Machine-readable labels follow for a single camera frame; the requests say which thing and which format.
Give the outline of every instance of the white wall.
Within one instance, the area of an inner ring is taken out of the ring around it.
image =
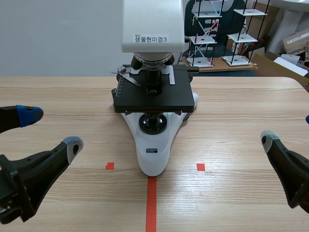
[[[132,59],[121,12],[121,0],[0,0],[0,76],[111,75]]]

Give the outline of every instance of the white microscope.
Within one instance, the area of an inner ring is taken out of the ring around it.
[[[114,110],[133,134],[141,170],[157,176],[180,125],[198,103],[189,78],[198,68],[172,66],[173,52],[184,51],[182,0],[123,0],[122,51],[134,57],[118,68]]]

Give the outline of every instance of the red tape line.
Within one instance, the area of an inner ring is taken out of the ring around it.
[[[156,232],[156,177],[148,177],[146,232]]]

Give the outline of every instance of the table surface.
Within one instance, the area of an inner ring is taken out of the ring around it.
[[[55,182],[37,215],[6,232],[144,232],[147,177],[123,118],[113,112],[110,77],[4,77],[0,106],[36,105],[37,124],[0,135],[1,153],[21,159],[80,136],[84,149]],[[158,232],[307,232],[290,209],[260,142],[272,130],[309,158],[309,96],[277,77],[195,77],[196,111],[176,135],[157,177]],[[108,162],[115,169],[104,170]],[[205,172],[197,171],[204,163]]]

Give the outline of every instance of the red tape marker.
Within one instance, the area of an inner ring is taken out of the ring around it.
[[[197,170],[204,172],[205,171],[205,164],[204,163],[197,163]]]
[[[114,170],[114,163],[107,163],[105,166],[105,170]]]
[[[156,177],[148,177],[146,232],[156,232]]]

